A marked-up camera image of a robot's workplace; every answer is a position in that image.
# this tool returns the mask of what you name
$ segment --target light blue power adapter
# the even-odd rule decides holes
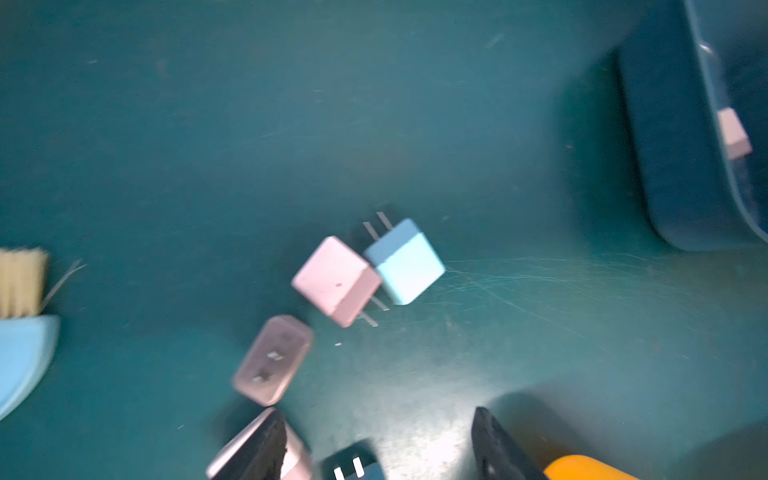
[[[445,266],[429,244],[426,235],[410,218],[392,227],[382,212],[377,212],[389,230],[383,237],[364,222],[376,242],[363,253],[381,275],[382,286],[396,305],[408,305],[445,273]]]

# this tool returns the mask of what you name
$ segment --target pink power adapter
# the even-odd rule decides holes
[[[373,300],[389,310],[373,296],[381,283],[371,264],[336,237],[323,240],[291,281],[293,288],[345,328],[358,316],[377,325],[362,309]]]

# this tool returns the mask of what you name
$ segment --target teal plastic bin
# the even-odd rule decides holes
[[[682,250],[768,241],[768,38],[755,21],[768,8],[721,3],[661,3],[619,51],[648,213]],[[753,146],[735,161],[717,117],[725,107]]]

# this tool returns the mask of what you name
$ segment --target light blue brush handle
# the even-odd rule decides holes
[[[0,320],[0,420],[37,386],[53,358],[57,316]]]

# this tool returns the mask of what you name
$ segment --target orange object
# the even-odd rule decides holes
[[[558,458],[544,473],[550,480],[637,480],[621,470],[584,455]]]

